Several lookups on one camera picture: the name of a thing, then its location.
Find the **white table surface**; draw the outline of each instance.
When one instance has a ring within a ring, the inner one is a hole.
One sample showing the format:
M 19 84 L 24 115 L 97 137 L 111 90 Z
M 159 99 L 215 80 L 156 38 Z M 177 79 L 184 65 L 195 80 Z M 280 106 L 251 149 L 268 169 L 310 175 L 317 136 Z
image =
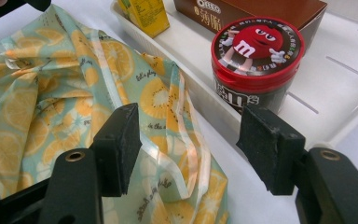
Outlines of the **white table surface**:
M 131 39 L 122 30 L 117 22 L 117 18 L 112 14 L 110 10 L 112 1 L 53 0 L 52 2 L 68 11 L 74 18 L 88 25 L 88 27 L 104 30 L 108 35 L 120 39 L 133 48 L 142 51 L 142 48 L 136 41 Z M 171 0 L 165 0 L 165 4 L 171 16 L 186 20 L 183 19 L 183 15 L 175 14 Z M 29 6 L 24 6 L 1 18 L 0 39 L 13 34 L 40 14 L 41 12 Z M 332 14 L 327 13 L 324 16 L 320 28 L 322 31 L 318 31 L 313 46 L 311 46 L 315 54 L 325 54 L 323 48 L 318 45 L 318 38 L 324 38 L 326 32 L 324 29 L 329 27 L 331 22 L 340 22 L 340 20 L 342 20 L 340 17 Z M 354 24 L 357 25 L 355 22 L 350 22 L 349 26 L 353 26 Z M 337 36 L 337 39 L 340 38 L 346 39 L 346 36 Z M 303 63 L 307 64 L 307 60 L 312 61 L 312 56 L 306 57 Z M 301 88 L 308 87 L 295 85 L 292 89 L 296 91 L 296 89 Z M 290 109 L 293 105 L 291 105 L 290 102 L 286 102 L 286 104 L 280 116 L 293 126 L 296 127 L 298 125 L 298 127 L 301 127 L 303 120 L 309 118 L 301 117 L 301 115 L 298 114 L 291 114 Z M 216 128 L 201 115 L 199 115 L 199 122 L 210 150 L 228 176 L 228 209 L 231 213 L 231 223 L 299 223 L 294 203 L 296 193 L 294 192 L 293 196 L 272 196 L 266 191 L 264 184 L 259 180 L 243 153 L 234 146 L 235 142 L 228 142 Z M 358 168 L 358 116 L 351 117 L 346 124 L 345 132 L 340 132 L 339 136 L 337 135 L 331 138 L 331 141 L 324 141 L 327 144 L 331 144 L 334 149 L 347 155 Z M 328 127 L 323 127 L 322 125 L 316 132 L 324 128 Z

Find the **oreo box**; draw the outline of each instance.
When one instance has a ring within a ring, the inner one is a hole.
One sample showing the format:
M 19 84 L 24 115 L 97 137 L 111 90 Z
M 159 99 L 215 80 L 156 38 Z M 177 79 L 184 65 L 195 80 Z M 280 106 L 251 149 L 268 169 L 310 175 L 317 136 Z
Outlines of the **oreo box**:
M 245 17 L 286 21 L 303 35 L 306 50 L 321 23 L 327 4 L 319 0 L 173 0 L 176 10 L 214 33 Z

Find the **patterned fabric bag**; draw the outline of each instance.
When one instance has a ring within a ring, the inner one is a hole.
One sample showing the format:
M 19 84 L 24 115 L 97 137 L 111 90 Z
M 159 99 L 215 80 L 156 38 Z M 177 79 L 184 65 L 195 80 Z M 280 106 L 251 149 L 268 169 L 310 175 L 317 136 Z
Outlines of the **patterned fabric bag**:
M 0 41 L 0 197 L 50 177 L 61 153 L 89 147 L 115 108 L 134 102 L 143 146 L 128 195 L 103 198 L 105 223 L 227 223 L 227 177 L 176 63 L 54 5 Z

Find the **yellow box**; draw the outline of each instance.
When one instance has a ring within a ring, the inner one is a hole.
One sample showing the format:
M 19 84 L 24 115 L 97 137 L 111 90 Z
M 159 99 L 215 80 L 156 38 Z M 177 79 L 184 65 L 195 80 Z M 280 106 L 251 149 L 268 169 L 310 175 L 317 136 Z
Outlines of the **yellow box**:
M 117 0 L 117 2 L 127 19 L 152 38 L 170 27 L 162 0 Z

